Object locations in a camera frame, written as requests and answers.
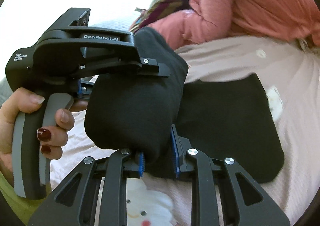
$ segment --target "cartoon print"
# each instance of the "cartoon print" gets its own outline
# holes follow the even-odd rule
[[[141,179],[127,178],[128,226],[172,226],[172,210],[169,196],[147,190]]]

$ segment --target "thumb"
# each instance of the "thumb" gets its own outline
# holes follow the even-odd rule
[[[0,122],[14,124],[20,111],[32,113],[38,110],[43,102],[44,97],[25,88],[19,88],[2,104],[0,108]]]

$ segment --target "gray grip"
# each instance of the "gray grip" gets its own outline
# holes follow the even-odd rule
[[[56,126],[55,114],[57,110],[60,108],[70,109],[72,104],[73,97],[68,93],[52,94],[45,109],[42,126]],[[45,158],[41,151],[39,151],[39,176],[41,185],[50,183],[50,159]]]
[[[16,195],[25,198],[24,185],[22,180],[21,151],[22,151],[22,133],[26,114],[19,112],[14,124],[12,137],[12,168],[14,178],[14,191]]]

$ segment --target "finger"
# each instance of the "finger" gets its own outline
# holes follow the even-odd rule
[[[67,109],[58,109],[55,115],[56,123],[59,127],[69,131],[75,125],[75,119]]]
[[[25,88],[19,88],[2,104],[0,118],[7,123],[14,124],[19,111],[32,113],[38,110],[43,102],[44,97]]]
[[[88,101],[82,99],[75,99],[70,108],[70,112],[78,112],[87,109]]]
[[[62,157],[62,148],[49,146],[44,143],[40,145],[41,153],[48,159],[60,159]]]
[[[67,132],[60,127],[42,127],[37,130],[37,138],[46,145],[63,147],[68,142]]]

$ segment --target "hand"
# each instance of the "hand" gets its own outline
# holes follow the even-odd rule
[[[20,111],[32,113],[37,111],[44,98],[24,88],[17,89],[0,108],[0,171],[13,186],[12,172],[12,137],[16,117]],[[75,101],[71,111],[86,109],[87,103]],[[55,114],[58,126],[39,128],[37,137],[40,140],[41,152],[49,159],[62,156],[62,146],[67,143],[67,131],[73,128],[74,118],[70,111],[59,109]]]

